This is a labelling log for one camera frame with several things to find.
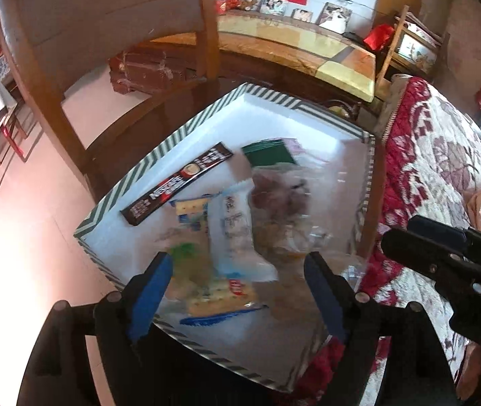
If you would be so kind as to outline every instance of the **screw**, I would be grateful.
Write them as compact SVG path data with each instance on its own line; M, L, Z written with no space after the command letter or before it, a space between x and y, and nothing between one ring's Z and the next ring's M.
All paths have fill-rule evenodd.
M420 305L420 303L418 302L413 301L410 302L408 305L412 311L415 311L415 313L420 313L423 310L423 306Z
M368 294L366 294L365 292L358 292L355 295L355 299L357 302L367 303L370 300L370 296L368 296Z
M55 304L53 305L53 309L55 311L62 311L66 308L68 308L68 301L66 300L59 300L58 302L55 302Z
M473 283L471 286L472 289L474 289L474 292L477 294L481 294L481 284L479 283Z
M121 299L122 299L122 294L120 292L110 292L107 295L107 300L109 302L118 302Z

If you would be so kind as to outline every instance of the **red bag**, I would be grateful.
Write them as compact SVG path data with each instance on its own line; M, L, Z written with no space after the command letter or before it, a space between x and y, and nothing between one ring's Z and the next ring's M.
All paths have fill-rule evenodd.
M373 52L379 52L387 45L394 35L394 28L388 24L380 24L374 27L366 38L366 44Z

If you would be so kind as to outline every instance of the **photo frame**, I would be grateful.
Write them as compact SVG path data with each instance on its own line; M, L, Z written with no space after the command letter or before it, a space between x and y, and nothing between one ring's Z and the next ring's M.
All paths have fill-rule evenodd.
M334 3L325 3L317 24L332 32L343 34L353 11Z
M291 13L291 18L299 21L304 21L306 23L312 22L313 12L304 9L294 9Z
M269 15L285 15L287 9L287 0L261 0L259 4L259 12Z

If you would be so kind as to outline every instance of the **floral quilt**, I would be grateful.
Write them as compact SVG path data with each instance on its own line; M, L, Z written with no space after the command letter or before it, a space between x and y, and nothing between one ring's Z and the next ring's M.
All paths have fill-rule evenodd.
M380 137L386 148L386 180L378 233L406 226L423 215L456 227L467 227L462 192L481 189L481 140L465 117L421 78L396 78L384 106ZM452 309L433 282L391 261L376 242L360 289L380 303L404 307L416 300L425 307L441 340L452 374L461 365L466 339L449 327ZM379 344L373 372L361 402L375 403L383 377L389 341ZM331 339L300 379L289 404L315 404L332 379L343 346Z

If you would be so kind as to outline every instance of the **tiled floor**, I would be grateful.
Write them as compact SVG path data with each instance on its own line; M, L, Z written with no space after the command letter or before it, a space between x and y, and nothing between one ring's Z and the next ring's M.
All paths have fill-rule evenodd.
M85 145L145 98L114 93L104 68L66 97L64 108ZM88 191L39 125L21 145L25 154L33 144L26 163L9 150L0 166L0 406L17 402L28 357L53 303L96 302L112 290L72 237L94 206ZM95 340L89 348L102 404L113 404Z

